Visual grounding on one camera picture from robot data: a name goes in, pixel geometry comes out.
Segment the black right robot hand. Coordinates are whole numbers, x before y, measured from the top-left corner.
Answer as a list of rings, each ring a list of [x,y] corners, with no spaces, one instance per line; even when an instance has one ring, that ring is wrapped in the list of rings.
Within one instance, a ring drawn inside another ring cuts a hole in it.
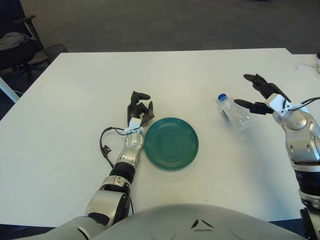
[[[251,103],[242,99],[235,99],[234,102],[249,110],[250,113],[266,115],[274,111],[284,116],[291,105],[291,100],[274,84],[267,82],[260,75],[244,74],[243,77],[252,83],[252,86],[264,98],[265,102]]]

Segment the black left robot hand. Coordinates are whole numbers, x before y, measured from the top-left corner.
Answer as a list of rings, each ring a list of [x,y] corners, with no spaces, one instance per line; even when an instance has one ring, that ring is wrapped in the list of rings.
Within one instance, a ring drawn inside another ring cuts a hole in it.
[[[130,104],[127,106],[127,125],[124,129],[124,134],[144,133],[143,126],[152,120],[154,115],[153,102],[150,101],[148,106],[145,106],[141,101],[150,100],[148,94],[133,91],[131,95]]]

